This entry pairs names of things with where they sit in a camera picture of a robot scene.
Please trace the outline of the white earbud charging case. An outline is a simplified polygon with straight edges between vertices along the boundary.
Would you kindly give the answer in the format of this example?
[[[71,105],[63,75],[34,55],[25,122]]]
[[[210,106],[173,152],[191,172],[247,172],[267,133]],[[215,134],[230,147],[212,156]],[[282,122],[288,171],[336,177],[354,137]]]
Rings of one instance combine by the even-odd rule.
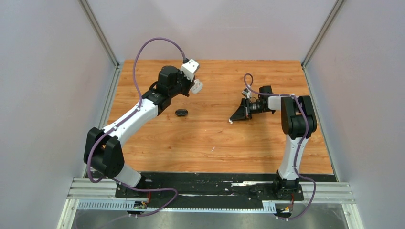
[[[203,83],[199,79],[195,79],[193,86],[190,88],[190,91],[193,94],[197,94],[203,88]]]

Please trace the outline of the black earbud charging case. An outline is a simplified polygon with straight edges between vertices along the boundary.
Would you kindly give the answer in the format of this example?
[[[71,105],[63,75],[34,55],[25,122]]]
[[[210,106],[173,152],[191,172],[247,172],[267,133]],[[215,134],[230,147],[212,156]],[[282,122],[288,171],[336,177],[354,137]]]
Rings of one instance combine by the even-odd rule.
[[[178,109],[175,111],[175,115],[178,117],[185,117],[189,114],[188,110],[186,109]]]

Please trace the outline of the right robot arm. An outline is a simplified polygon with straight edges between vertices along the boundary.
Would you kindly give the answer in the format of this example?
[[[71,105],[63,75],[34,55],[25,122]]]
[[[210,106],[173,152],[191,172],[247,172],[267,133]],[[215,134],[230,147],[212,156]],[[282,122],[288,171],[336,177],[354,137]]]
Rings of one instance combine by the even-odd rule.
[[[269,193],[278,199],[286,199],[299,192],[299,168],[303,152],[312,133],[317,129],[317,120],[310,96],[276,95],[270,85],[259,88],[257,99],[252,102],[252,91],[245,88],[244,98],[229,122],[252,119],[253,114],[281,112],[281,126],[286,136],[283,159]]]

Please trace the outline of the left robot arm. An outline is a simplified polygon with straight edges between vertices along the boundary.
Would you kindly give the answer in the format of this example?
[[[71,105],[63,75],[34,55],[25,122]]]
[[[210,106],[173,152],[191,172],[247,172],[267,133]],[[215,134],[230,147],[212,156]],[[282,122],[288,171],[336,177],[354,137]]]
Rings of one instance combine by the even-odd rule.
[[[86,137],[84,162],[103,176],[128,185],[128,191],[135,197],[146,192],[142,175],[124,160],[122,147],[148,121],[159,116],[172,98],[182,94],[198,93],[203,84],[195,78],[199,64],[189,60],[181,68],[164,66],[158,79],[141,101],[115,122],[102,129],[93,127]]]

